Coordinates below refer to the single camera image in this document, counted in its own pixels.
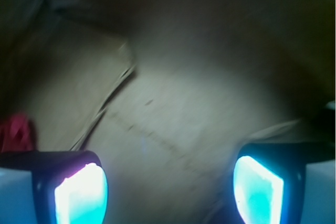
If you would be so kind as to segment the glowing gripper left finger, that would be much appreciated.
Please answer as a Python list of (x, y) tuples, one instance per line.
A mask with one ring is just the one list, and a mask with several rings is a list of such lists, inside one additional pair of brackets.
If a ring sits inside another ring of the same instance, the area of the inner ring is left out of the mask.
[(1, 223), (103, 223), (107, 203), (92, 151), (1, 154)]

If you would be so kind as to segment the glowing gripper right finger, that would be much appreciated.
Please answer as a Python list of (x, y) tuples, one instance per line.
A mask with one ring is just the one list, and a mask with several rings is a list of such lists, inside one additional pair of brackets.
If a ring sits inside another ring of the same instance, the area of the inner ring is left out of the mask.
[(335, 223), (335, 147), (331, 143), (251, 143), (233, 170), (244, 223)]

